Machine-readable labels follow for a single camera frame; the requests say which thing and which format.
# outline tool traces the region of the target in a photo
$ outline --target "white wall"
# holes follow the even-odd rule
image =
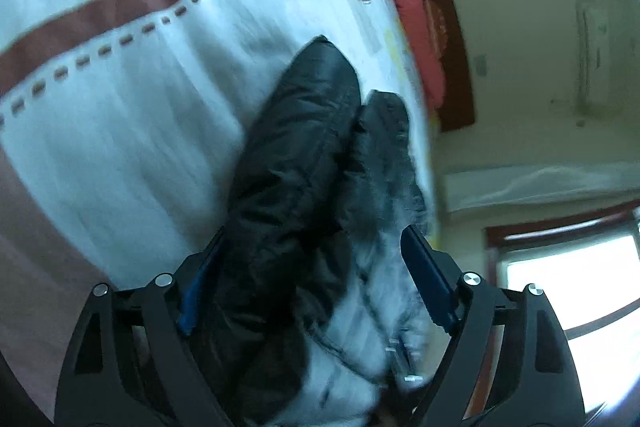
[[[640,26],[631,0],[596,0],[610,12],[612,87],[608,109],[587,118],[573,108],[579,0],[454,1],[472,70],[477,123],[440,135],[434,147],[436,174],[513,164],[640,160],[640,139],[623,110],[640,112],[626,102],[631,90],[640,98],[632,50],[636,34],[640,43]],[[486,56],[486,76],[474,69],[478,55]]]
[[[552,100],[567,108],[575,100],[578,77],[579,0],[454,0],[472,68],[474,99],[481,123],[505,117],[540,116]],[[619,84],[628,77],[632,52],[622,20],[624,0],[597,0],[609,7],[612,28],[612,102],[620,105]],[[640,33],[633,26],[635,33]],[[488,75],[474,70],[486,55]]]

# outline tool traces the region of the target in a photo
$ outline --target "jacket sleeve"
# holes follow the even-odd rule
[[[392,341],[412,336],[408,356],[420,356],[428,314],[399,251],[402,230],[426,218],[408,131],[400,98],[373,92],[292,296],[294,322],[268,337],[233,397],[242,425],[366,420],[387,375],[407,376]]]
[[[353,67],[316,38],[282,75],[249,133],[228,198],[222,267],[191,337],[222,401],[267,329],[286,320],[307,262],[303,245],[326,206],[360,105]]]

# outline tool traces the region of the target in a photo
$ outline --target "window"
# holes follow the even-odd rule
[[[515,251],[502,265],[509,289],[530,282],[545,289],[565,331],[579,333],[640,299],[640,258],[629,233]],[[569,347],[585,409],[616,402],[640,375],[640,309],[570,339]]]
[[[487,229],[497,282],[542,286],[569,339],[587,412],[640,378],[640,202]]]

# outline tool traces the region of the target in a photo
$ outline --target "bed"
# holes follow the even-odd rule
[[[145,285],[225,219],[247,129],[327,36],[404,99],[437,234],[428,115],[393,0],[0,0],[0,351],[52,417],[92,286]]]

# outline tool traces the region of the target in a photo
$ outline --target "metal screw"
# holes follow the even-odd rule
[[[477,273],[467,272],[462,276],[462,280],[469,286],[478,286],[482,278]]]
[[[535,283],[531,283],[530,285],[527,286],[527,289],[533,294],[533,295],[542,295],[544,293],[544,291],[542,290],[542,288],[540,286],[538,286]]]
[[[164,288],[165,286],[169,286],[173,281],[174,278],[171,277],[171,274],[161,273],[158,277],[156,277],[156,286]]]
[[[103,295],[107,295],[109,291],[109,287],[106,284],[97,284],[94,286],[94,295],[96,297],[102,297]]]

